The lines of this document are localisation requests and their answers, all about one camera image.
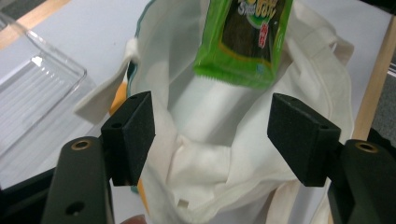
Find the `transparent plastic lid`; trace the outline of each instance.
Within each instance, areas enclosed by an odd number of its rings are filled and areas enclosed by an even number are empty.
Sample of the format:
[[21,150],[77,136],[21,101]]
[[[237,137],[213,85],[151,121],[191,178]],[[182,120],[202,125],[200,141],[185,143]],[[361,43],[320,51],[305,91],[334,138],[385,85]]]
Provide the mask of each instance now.
[[0,185],[56,164],[67,141],[92,125],[73,106],[94,88],[87,71],[0,13]]

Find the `wooden edge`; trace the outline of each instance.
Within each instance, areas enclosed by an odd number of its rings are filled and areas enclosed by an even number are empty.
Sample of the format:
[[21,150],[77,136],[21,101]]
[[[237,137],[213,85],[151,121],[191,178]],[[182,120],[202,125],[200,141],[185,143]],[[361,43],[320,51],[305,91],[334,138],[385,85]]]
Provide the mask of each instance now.
[[396,17],[392,16],[378,57],[376,58],[369,84],[361,101],[361,108],[355,120],[355,131],[352,134],[353,139],[367,140],[395,47]]
[[[68,2],[70,2],[70,0],[47,0],[19,18],[18,23],[30,30],[52,15],[55,11],[66,5]],[[0,32],[0,49],[10,45],[19,36],[20,35],[13,31],[11,27],[8,26],[5,28]]]

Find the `screw hole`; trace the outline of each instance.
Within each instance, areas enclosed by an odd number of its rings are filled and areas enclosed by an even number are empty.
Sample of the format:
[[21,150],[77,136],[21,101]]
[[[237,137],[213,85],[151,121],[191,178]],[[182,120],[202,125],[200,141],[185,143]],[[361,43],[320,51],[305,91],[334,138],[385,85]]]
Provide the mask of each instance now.
[[121,123],[114,123],[111,125],[112,128],[120,128],[121,126]]
[[75,144],[72,145],[72,149],[73,150],[82,150],[82,149],[86,149],[91,145],[91,141],[89,140],[81,140],[76,142]]
[[360,150],[365,151],[365,152],[370,152],[370,153],[377,153],[378,152],[378,148],[376,148],[376,147],[374,147],[374,146],[372,146],[370,144],[367,144],[367,143],[359,142],[359,143],[356,144],[356,147],[358,149],[360,149]]
[[84,209],[84,203],[83,202],[75,202],[67,206],[66,208],[66,214],[68,216],[76,217],[78,216],[82,209]]

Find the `white cloth bag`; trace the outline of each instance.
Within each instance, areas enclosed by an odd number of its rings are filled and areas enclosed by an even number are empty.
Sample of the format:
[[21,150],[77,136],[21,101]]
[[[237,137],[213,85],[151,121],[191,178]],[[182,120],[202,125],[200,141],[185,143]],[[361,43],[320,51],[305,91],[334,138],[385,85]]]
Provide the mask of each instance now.
[[[208,6],[209,0],[151,1],[120,72],[87,97],[77,113],[105,111],[111,102],[98,104],[97,99],[114,94],[132,59],[136,70],[128,94],[152,93],[156,137],[141,177],[153,222],[206,223],[218,212],[278,188],[266,222],[292,223],[300,185],[266,134],[272,94],[302,100],[339,126],[344,142],[353,129],[345,69],[353,47],[317,13],[294,1],[279,79],[270,89],[197,77],[191,66]],[[312,222],[327,223],[328,215],[324,196]]]

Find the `snack package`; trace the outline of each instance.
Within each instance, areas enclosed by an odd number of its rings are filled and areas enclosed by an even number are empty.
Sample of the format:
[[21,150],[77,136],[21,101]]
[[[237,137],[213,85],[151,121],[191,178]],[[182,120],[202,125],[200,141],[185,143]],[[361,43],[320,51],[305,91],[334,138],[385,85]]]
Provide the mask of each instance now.
[[292,0],[212,0],[193,70],[234,85],[276,80]]

